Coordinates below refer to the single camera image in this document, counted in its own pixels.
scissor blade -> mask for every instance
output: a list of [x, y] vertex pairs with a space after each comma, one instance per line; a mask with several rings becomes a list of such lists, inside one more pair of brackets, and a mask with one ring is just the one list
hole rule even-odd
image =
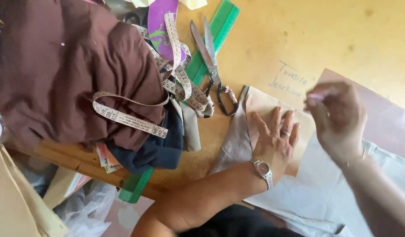
[[200, 51], [202, 59], [204, 60], [205, 65], [208, 68], [208, 71], [211, 72], [213, 70], [213, 68], [215, 67], [214, 63], [211, 60], [210, 53], [207, 51], [207, 48], [205, 47], [205, 44], [204, 44], [204, 41], [202, 40], [200, 32], [198, 31], [194, 21], [192, 21], [192, 20], [191, 20], [190, 27], [191, 27], [191, 34], [195, 40], [196, 47]]
[[205, 35], [205, 47], [207, 48], [207, 51], [210, 54], [214, 66], [217, 66], [216, 50], [214, 49], [214, 42], [212, 40], [210, 24], [208, 23], [208, 20], [205, 16], [204, 16], [204, 35]]

green ruler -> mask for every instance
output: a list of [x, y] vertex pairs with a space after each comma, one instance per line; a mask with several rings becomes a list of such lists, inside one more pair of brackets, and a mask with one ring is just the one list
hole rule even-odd
[[[214, 18], [210, 24], [211, 34], [214, 40], [214, 49], [216, 50], [216, 55], [220, 50], [221, 45], [226, 39], [234, 21], [239, 15], [239, 8], [235, 4], [231, 3], [229, 0], [224, 0], [220, 7], [218, 8]], [[192, 62], [186, 69], [186, 74], [191, 81], [193, 81], [197, 86], [200, 86], [202, 80], [207, 73], [207, 66], [201, 57], [198, 50], [195, 51], [192, 56]]]
[[[210, 30], [214, 40], [216, 55], [233, 26], [239, 12], [240, 10], [237, 6], [229, 0], [224, 0], [212, 19]], [[192, 62], [186, 69], [186, 73], [197, 86], [199, 86], [204, 79], [205, 74], [207, 73], [207, 67], [198, 50], [196, 50], [192, 56]], [[119, 193], [119, 199], [129, 203], [136, 203], [153, 173], [153, 170], [153, 168], [147, 170], [142, 175], [130, 174], [123, 184], [121, 193]]]
[[125, 183], [123, 184], [121, 193], [119, 193], [119, 199], [136, 203], [141, 196], [142, 190], [146, 186], [154, 168], [145, 171], [142, 175], [129, 174]]

yellow table surface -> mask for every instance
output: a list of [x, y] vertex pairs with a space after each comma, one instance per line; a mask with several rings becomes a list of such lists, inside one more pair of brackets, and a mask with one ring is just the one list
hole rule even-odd
[[[195, 45], [189, 22], [194, 20], [203, 32], [203, 16], [212, 19], [220, 3], [208, 0], [207, 6], [193, 11], [179, 5], [179, 38], [191, 51]], [[240, 14], [217, 62], [223, 84], [237, 96], [247, 84], [302, 109], [305, 91], [329, 68], [405, 108], [405, 0], [233, 3]], [[218, 106], [213, 117], [199, 119], [202, 149], [184, 152], [176, 170], [156, 169], [143, 195], [155, 199], [168, 189], [204, 177], [229, 123], [230, 117]], [[128, 175], [125, 169], [106, 175], [97, 155], [76, 144], [43, 142], [34, 154], [116, 186]]]

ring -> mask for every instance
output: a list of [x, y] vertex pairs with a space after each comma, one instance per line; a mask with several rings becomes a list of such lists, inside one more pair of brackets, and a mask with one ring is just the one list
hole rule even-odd
[[288, 131], [280, 131], [280, 136], [283, 134], [290, 137], [290, 133]]

hand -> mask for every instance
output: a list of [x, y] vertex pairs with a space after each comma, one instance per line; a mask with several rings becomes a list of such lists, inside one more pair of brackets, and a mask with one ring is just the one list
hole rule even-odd
[[[257, 123], [259, 138], [252, 153], [252, 159], [260, 159], [267, 162], [273, 173], [273, 183], [275, 184], [293, 159], [293, 149], [299, 140], [299, 123], [293, 124], [294, 112], [289, 110], [284, 115], [283, 126], [281, 126], [281, 107], [276, 107], [273, 110], [273, 120], [271, 131], [268, 130], [267, 125], [258, 116], [253, 113], [252, 117]], [[281, 134], [280, 131], [285, 131], [290, 134]]]
[[353, 85], [318, 84], [306, 93], [306, 108], [317, 127], [322, 148], [337, 165], [363, 156], [362, 135], [367, 115]]

